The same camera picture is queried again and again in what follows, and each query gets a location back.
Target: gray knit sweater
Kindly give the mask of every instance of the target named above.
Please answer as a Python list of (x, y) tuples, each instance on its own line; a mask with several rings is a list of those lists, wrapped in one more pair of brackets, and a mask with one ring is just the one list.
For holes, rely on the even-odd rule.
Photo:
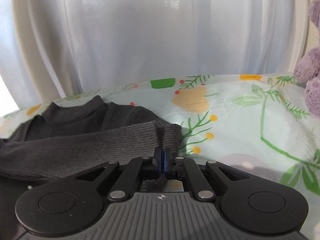
[[(177, 154), (180, 132), (179, 125), (143, 107), (106, 104), (99, 96), (83, 106), (63, 108), (52, 103), (9, 139), (0, 139), (0, 176), (12, 179), (18, 188), (25, 184), (17, 180), (43, 183), (108, 160), (127, 164), (135, 157), (152, 156), (157, 146), (170, 147)], [(17, 197), (0, 192), (0, 200)], [(0, 223), (5, 223), (0, 224), (4, 228), (0, 237), (10, 239), (10, 232), (5, 237), (1, 230), (17, 221), (6, 220), (5, 214), (14, 215), (14, 207), (0, 205)]]

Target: green plant print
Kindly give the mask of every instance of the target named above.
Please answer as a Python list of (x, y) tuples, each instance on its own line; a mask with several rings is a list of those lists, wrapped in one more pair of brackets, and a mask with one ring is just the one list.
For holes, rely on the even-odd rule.
[[(288, 81), (289, 78), (287, 76), (282, 77), (282, 81)], [(294, 115), (296, 120), (307, 118), (310, 114), (304, 111), (303, 109), (293, 105), (291, 102), (288, 102), (284, 99), (284, 97), (281, 95), (281, 93), (277, 90), (271, 89), (271, 90), (263, 90), (260, 86), (256, 84), (252, 84), (251, 90), (253, 95), (241, 95), (234, 97), (232, 101), (235, 104), (241, 105), (241, 106), (254, 106), (258, 104), (262, 104), (261, 109), (261, 116), (260, 116), (260, 139), (263, 143), (265, 143), (268, 147), (273, 149), (274, 151), (286, 156), (287, 158), (290, 158), (298, 164), (293, 165), (290, 167), (282, 176), (280, 179), (280, 183), (283, 185), (287, 185), (289, 187), (295, 187), (297, 182), (299, 181), (299, 178), (302, 177), (303, 183), (307, 190), (320, 195), (320, 187), (319, 182), (316, 177), (316, 171), (320, 170), (320, 150), (317, 149), (313, 156), (313, 162), (312, 161), (305, 161), (300, 158), (297, 158), (293, 155), (290, 155), (288, 152), (279, 149), (274, 144), (272, 144), (267, 138), (264, 136), (264, 122), (265, 122), (265, 111), (266, 111), (266, 105), (267, 101), (270, 98), (273, 102), (278, 102), (283, 104), (283, 106), (287, 109), (287, 111)]]
[(211, 76), (212, 75), (188, 76), (187, 78), (190, 78), (190, 79), (187, 79), (187, 80), (181, 79), (180, 88), (178, 89), (178, 91), (183, 88), (187, 88), (187, 89), (194, 88), (195, 85), (197, 85), (198, 83), (200, 83), (201, 85), (205, 85), (204, 82), (206, 82), (207, 79), (209, 79)]
[(181, 142), (183, 142), (183, 140), (185, 140), (186, 138), (193, 137), (195, 135), (198, 135), (198, 134), (201, 134), (204, 132), (206, 132), (206, 133), (204, 134), (204, 139), (202, 139), (200, 141), (188, 142), (188, 143), (182, 144), (182, 146), (179, 148), (179, 150), (188, 148), (188, 150), (186, 151), (186, 155), (189, 155), (191, 153), (199, 154), (201, 152), (201, 149), (198, 146), (193, 146), (192, 148), (189, 148), (188, 146), (194, 145), (194, 144), (199, 144), (199, 143), (202, 143), (206, 140), (212, 140), (214, 138), (214, 134), (208, 132), (212, 127), (209, 127), (206, 129), (200, 128), (200, 127), (208, 125), (210, 122), (216, 122), (218, 120), (218, 117), (214, 114), (212, 114), (208, 117), (208, 113), (209, 113), (209, 111), (207, 111), (203, 117), (201, 117), (199, 114), (197, 114), (197, 123), (195, 125), (191, 125), (191, 122), (192, 122), (191, 117), (188, 118), (188, 131), (182, 135)]
[(273, 78), (268, 78), (267, 84), (272, 85)]
[(296, 84), (296, 79), (294, 76), (279, 76), (276, 77), (276, 84), (284, 87), (285, 84)]
[(6, 115), (3, 116), (2, 118), (3, 118), (4, 120), (11, 119), (11, 118), (15, 117), (18, 113), (20, 113), (20, 111), (21, 111), (21, 110), (17, 110), (17, 111), (15, 111), (15, 112), (13, 112), (13, 113), (6, 114)]

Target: white curtain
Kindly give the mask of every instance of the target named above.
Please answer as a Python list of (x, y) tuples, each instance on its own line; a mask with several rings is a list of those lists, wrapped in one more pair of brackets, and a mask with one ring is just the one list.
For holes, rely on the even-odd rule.
[[(18, 106), (29, 106), (172, 76), (292, 70), (305, 45), (308, 0), (11, 0), (8, 6), (16, 47), (0, 48), (0, 74)], [(13, 66), (13, 58), (21, 60)], [(15, 84), (22, 81), (23, 88)]]

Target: metal pin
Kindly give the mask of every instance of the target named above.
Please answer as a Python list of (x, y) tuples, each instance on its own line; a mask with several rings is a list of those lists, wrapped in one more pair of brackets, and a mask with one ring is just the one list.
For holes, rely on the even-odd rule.
[(213, 197), (213, 193), (209, 190), (202, 190), (198, 192), (198, 196), (200, 198), (212, 198)]
[(110, 193), (110, 197), (114, 199), (119, 199), (125, 197), (125, 192), (122, 190), (115, 190)]

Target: purple fuzzy fabric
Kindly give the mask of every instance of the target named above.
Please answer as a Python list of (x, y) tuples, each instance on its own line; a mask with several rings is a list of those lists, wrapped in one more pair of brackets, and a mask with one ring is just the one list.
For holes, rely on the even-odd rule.
[[(309, 7), (309, 18), (319, 31), (320, 0), (314, 0)], [(320, 47), (310, 50), (295, 65), (293, 74), (299, 83), (307, 83), (306, 105), (310, 112), (320, 117)]]
[(310, 112), (320, 117), (320, 78), (309, 80), (304, 93)]
[(299, 83), (306, 83), (320, 73), (320, 47), (310, 50), (295, 65), (293, 74)]
[(319, 30), (319, 15), (320, 15), (320, 0), (314, 0), (309, 7), (309, 18), (310, 21)]

